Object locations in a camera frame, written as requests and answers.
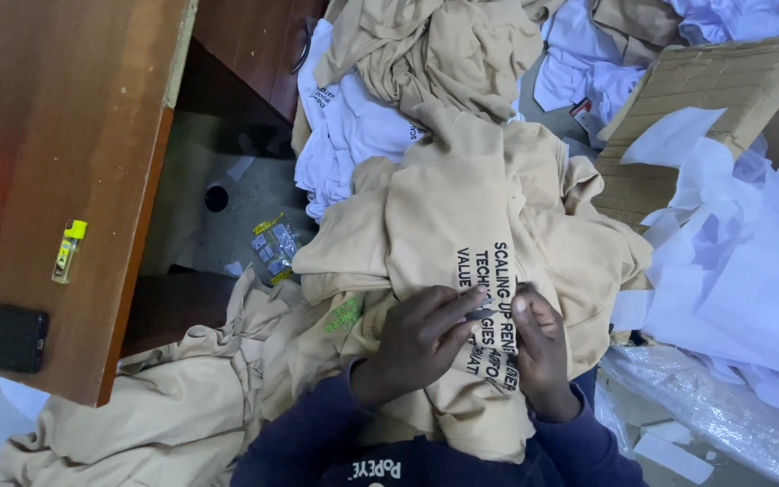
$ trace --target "sweatshirt sleeve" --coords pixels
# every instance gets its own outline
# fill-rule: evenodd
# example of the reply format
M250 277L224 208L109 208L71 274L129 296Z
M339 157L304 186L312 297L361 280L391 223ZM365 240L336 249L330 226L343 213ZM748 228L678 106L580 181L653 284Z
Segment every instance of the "sweatshirt sleeve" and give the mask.
M609 428L601 425L578 386L571 385L582 402L582 412L566 423L537 421L536 437L549 453L568 487L647 485L642 467L625 459L618 451L618 440Z
M335 456L350 446L371 417L351 390L353 361L318 382L261 434L239 459L230 485L317 485Z

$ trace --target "person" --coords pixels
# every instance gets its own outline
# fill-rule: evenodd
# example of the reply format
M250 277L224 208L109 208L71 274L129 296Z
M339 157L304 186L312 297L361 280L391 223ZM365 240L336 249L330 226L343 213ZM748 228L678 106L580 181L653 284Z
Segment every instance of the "person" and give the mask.
M519 388L536 434L522 464L489 462L424 436L356 447L382 404L437 381L481 322L465 315L486 299L482 286L459 295L434 286L391 308L380 347L323 379L265 426L237 463L232 486L447 485L513 487L646 485L623 458L579 386L567 380L564 323L531 284L512 301L519 335Z

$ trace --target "yellow lighter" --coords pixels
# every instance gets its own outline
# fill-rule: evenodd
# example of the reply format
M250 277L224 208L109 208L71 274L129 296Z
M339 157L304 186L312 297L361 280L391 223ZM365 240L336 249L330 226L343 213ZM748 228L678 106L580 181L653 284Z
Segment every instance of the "yellow lighter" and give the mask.
M62 284L71 282L69 271L74 254L80 247L80 241L86 236L87 223L82 220L70 220L62 235L62 243L59 245L59 255L56 257L56 266L53 268L53 280Z

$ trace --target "black smartphone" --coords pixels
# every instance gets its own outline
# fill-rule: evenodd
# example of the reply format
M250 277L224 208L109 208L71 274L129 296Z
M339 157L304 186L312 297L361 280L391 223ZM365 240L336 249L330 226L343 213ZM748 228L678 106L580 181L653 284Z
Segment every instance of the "black smartphone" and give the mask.
M0 304L0 368L40 371L49 321L46 313Z

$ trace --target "dark navy sweatshirt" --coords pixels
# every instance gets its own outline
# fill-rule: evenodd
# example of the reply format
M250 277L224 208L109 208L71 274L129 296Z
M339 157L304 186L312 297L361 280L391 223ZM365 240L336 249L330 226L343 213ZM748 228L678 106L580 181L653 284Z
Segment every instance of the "dark navy sweatshirt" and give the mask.
M480 460L445 443L416 437L357 448L353 442L372 414L351 391L351 369L324 379L266 425L236 465L232 487L447 485L452 487L636 487L642 469L618 452L581 390L582 412L566 423L531 420L525 461Z

